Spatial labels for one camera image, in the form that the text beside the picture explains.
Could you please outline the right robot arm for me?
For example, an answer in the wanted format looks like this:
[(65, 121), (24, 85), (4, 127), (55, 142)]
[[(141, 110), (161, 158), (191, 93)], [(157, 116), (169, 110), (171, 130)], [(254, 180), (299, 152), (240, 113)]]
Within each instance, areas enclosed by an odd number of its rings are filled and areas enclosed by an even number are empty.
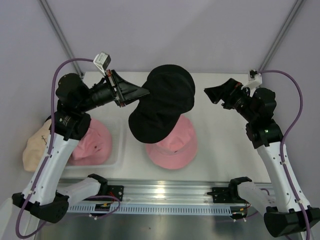
[(273, 119), (276, 94), (259, 87), (249, 87), (233, 78), (204, 89), (213, 104), (236, 110), (246, 121), (246, 135), (262, 159), (275, 197), (272, 198), (248, 177), (230, 180), (228, 197), (251, 204), (262, 216), (268, 232), (275, 238), (304, 232), (311, 238), (311, 228), (320, 221), (320, 209), (311, 207), (294, 175), (281, 128)]

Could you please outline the pink bucket hat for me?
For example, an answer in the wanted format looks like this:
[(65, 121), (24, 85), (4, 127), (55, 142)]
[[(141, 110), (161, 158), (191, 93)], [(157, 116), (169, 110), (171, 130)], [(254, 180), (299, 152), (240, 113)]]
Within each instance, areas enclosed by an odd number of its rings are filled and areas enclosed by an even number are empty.
[(196, 130), (189, 118), (181, 115), (170, 132), (157, 143), (145, 144), (149, 159), (167, 170), (179, 170), (194, 160), (198, 151)]

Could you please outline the black cap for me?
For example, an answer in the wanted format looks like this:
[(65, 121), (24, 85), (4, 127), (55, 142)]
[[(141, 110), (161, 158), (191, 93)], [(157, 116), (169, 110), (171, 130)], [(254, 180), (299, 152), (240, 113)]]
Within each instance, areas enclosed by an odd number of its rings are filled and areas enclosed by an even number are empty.
[(196, 87), (191, 74), (175, 64), (154, 68), (142, 87), (149, 94), (139, 100), (128, 125), (139, 142), (154, 144), (166, 138), (180, 116), (194, 107)]

